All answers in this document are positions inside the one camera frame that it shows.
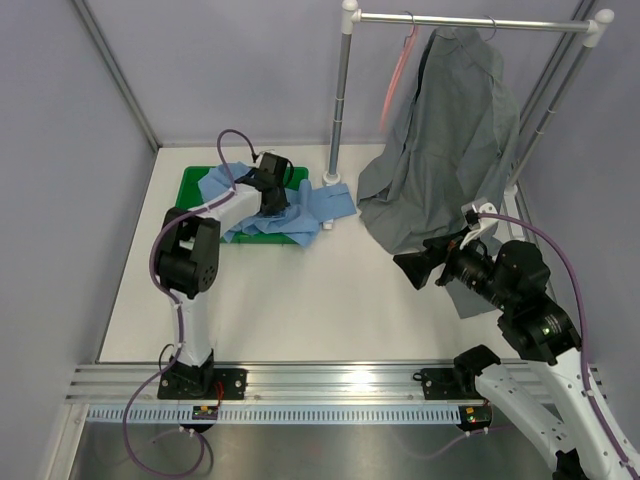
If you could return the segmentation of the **pink clothes hanger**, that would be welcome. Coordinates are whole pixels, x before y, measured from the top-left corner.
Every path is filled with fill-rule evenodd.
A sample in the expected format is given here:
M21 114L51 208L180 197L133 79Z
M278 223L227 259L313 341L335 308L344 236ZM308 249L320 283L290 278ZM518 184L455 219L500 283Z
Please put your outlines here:
M395 95L395 91L398 87L398 84L401 80L402 74L406 67L406 64L411 56L412 50L417 40L419 28L415 23L414 16L407 12L411 19L411 30L410 33L405 37L403 42L403 48L399 55L399 58L396 62L393 74L391 76L387 92L385 95L383 108L381 111L381 116L379 120L379 131L384 132L387 124L387 120L389 117L389 113L393 104L393 98Z

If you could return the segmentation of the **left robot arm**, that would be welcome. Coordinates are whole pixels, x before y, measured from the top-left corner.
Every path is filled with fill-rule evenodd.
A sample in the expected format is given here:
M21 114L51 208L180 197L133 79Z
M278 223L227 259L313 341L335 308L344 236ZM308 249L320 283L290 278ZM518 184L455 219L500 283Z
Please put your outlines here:
M173 309L174 352L160 369L160 400L242 400L247 371L221 367L209 339L208 291L218 274L220 239L232 227L257 214L278 214L289 206L285 187L290 160L265 153L239 178L223 170L230 185L198 207L169 209L150 254L150 273Z

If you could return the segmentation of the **light blue shirt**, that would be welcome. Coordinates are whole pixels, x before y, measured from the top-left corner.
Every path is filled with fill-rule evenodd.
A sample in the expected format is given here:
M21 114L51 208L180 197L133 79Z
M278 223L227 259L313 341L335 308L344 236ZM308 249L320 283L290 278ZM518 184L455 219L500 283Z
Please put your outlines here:
M235 180L250 172L250 167L242 162L231 163L229 167ZM198 188L204 203L231 191L222 166L210 168L198 181ZM261 234L282 234L294 243L308 247L319 233L321 224L356 214L348 186L343 183L314 189L308 179L302 179L297 190L287 188L285 192L289 206L281 213L247 217L230 227L223 236L224 240L230 243L240 233L252 239Z

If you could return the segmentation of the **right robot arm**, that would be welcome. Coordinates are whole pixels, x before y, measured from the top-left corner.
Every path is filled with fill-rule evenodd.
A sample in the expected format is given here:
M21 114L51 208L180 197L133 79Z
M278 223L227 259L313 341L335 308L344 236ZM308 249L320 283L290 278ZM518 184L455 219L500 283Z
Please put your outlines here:
M463 245L447 237L394 261L417 289L440 267L437 285L456 280L496 307L503 338L538 376L556 410L520 386L485 345L455 357L452 383L460 395L478 395L497 407L556 479L638 478L639 453L584 368L583 343L572 320L546 292L550 270L536 245L512 240L490 257L478 240Z

